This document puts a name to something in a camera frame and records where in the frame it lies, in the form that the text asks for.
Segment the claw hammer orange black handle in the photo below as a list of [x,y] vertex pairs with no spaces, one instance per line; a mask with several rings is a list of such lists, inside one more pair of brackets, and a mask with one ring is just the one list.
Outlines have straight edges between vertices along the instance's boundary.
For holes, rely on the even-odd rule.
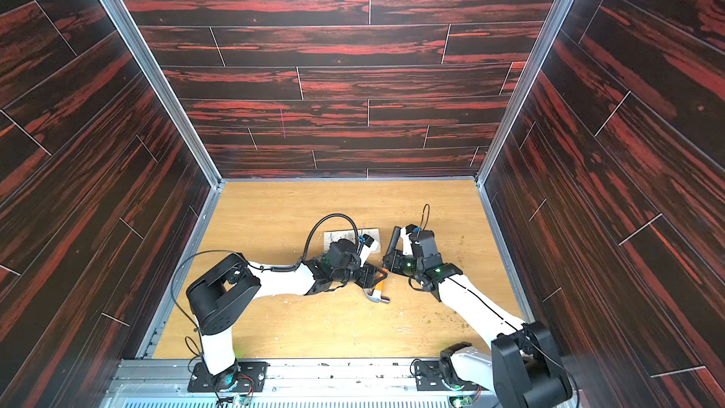
[[366,298],[372,302],[388,304],[390,302],[390,298],[387,298],[383,294],[384,280],[387,278],[388,271],[383,268],[381,273],[383,274],[381,279],[373,288],[364,289],[364,294],[366,295]]

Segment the white wooden block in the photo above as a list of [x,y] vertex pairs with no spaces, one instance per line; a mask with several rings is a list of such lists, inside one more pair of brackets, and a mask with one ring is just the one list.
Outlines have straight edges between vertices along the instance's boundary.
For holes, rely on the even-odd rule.
[[[369,235],[374,238],[376,241],[375,245],[373,245],[373,249],[371,251],[372,254],[380,254],[381,253],[381,235],[379,234],[379,229],[362,229],[359,230],[359,236],[362,237],[363,235]],[[340,239],[347,239],[349,241],[354,240],[354,232],[353,230],[336,230],[335,232],[325,232],[324,233],[324,252],[327,252],[330,249],[330,245],[338,241]]]

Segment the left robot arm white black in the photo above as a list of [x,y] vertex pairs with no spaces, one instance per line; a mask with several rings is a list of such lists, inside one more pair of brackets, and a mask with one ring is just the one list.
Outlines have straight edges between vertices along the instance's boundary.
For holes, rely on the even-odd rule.
[[350,283],[371,289],[384,279],[377,276],[381,270],[368,262],[378,249],[379,242],[365,234],[356,241],[339,239],[324,255],[292,266],[264,266],[230,253],[186,290],[211,376],[229,373],[236,366],[231,328],[252,300],[313,296]]

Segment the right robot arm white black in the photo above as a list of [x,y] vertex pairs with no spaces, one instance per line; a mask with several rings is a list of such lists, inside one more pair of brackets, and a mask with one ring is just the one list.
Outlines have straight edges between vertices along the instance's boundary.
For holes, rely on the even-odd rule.
[[451,390],[475,386],[491,391],[500,407],[555,407],[574,397],[575,381],[549,329],[509,314],[460,268],[444,262],[431,230],[415,225],[394,228],[383,267],[455,311],[489,349],[456,344],[444,349],[436,363],[416,364],[415,375],[438,380]]

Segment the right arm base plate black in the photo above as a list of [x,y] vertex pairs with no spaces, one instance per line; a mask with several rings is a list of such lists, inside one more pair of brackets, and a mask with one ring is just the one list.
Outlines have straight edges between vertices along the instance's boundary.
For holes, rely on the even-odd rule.
[[442,359],[415,358],[410,364],[410,372],[415,379],[418,391],[475,391],[483,390],[477,383],[458,377],[451,364]]

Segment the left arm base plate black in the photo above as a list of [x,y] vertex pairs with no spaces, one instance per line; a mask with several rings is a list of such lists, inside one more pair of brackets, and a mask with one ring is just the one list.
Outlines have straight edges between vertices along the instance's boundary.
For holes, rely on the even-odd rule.
[[262,392],[267,370],[268,362],[238,361],[236,365],[213,375],[204,363],[199,362],[194,366],[187,391],[219,395]]

